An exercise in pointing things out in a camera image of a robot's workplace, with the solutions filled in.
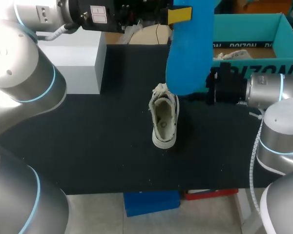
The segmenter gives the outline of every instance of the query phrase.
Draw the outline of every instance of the white box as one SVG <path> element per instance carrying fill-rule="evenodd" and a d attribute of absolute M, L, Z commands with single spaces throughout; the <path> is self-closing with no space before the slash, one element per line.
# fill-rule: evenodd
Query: white box
<path fill-rule="evenodd" d="M 104 33 L 80 28 L 53 41 L 39 41 L 38 46 L 64 76 L 68 94 L 100 93 L 106 55 Z"/>

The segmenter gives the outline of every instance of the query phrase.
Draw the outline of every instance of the white cable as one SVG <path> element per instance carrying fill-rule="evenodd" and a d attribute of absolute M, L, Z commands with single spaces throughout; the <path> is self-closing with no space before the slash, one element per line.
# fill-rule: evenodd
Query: white cable
<path fill-rule="evenodd" d="M 52 33 L 49 36 L 38 36 L 38 40 L 47 40 L 47 41 L 51 41 L 54 40 L 56 38 L 58 38 L 60 35 L 62 35 L 63 33 L 68 32 L 69 30 L 67 30 L 64 25 L 62 25 L 60 28 L 58 28 L 54 33 Z"/>
<path fill-rule="evenodd" d="M 258 119 L 261 119 L 261 123 L 260 123 L 259 129 L 258 129 L 257 135 L 256 135 L 253 150 L 252 150 L 249 176 L 250 176 L 250 191 L 251 191 L 252 200 L 253 200 L 254 206 L 255 206 L 255 208 L 256 208 L 259 216 L 260 216 L 260 209 L 259 209 L 259 205 L 258 205 L 256 196 L 255 196 L 254 181 L 253 181 L 253 169 L 254 169 L 254 163 L 255 163 L 255 158 L 256 158 L 256 151 L 257 151 L 257 146 L 258 146 L 258 143 L 259 143 L 259 140 L 260 140 L 260 133 L 262 131 L 262 126 L 263 126 L 263 117 L 264 117 L 264 114 L 265 114 L 265 112 L 263 110 L 259 109 L 259 111 L 261 112 L 261 115 L 259 115 L 259 116 L 253 114 L 252 112 L 250 112 L 250 115 L 258 117 Z"/>

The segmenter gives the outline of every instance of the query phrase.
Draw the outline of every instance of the shoe insole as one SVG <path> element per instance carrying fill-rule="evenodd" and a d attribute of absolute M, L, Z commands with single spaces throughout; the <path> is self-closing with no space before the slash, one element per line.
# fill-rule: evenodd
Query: shoe insole
<path fill-rule="evenodd" d="M 170 140 L 175 132 L 174 123 L 172 122 L 172 110 L 171 106 L 162 101 L 155 108 L 155 113 L 157 115 L 157 129 L 163 140 Z"/>
<path fill-rule="evenodd" d="M 188 95 L 205 86 L 213 60 L 215 0 L 174 0 L 192 6 L 190 21 L 174 24 L 166 67 L 166 83 L 173 94 Z"/>

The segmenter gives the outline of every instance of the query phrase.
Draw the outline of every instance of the shoe lace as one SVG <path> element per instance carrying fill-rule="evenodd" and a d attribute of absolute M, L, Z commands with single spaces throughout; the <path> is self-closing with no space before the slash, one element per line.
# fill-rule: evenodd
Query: shoe lace
<path fill-rule="evenodd" d="M 155 89 L 153 89 L 153 92 L 159 93 L 159 95 L 165 94 L 167 92 L 169 92 L 167 84 L 161 84 L 159 83 Z"/>

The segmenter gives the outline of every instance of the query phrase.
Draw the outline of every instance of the black table surface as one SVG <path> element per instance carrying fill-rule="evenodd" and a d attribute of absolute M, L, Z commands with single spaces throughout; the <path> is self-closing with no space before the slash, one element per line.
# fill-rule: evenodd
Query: black table surface
<path fill-rule="evenodd" d="M 67 95 L 0 145 L 67 194 L 249 187 L 254 109 L 181 100 L 175 146 L 153 145 L 148 102 L 167 56 L 167 46 L 108 46 L 100 95 Z M 277 178 L 256 163 L 255 187 Z"/>

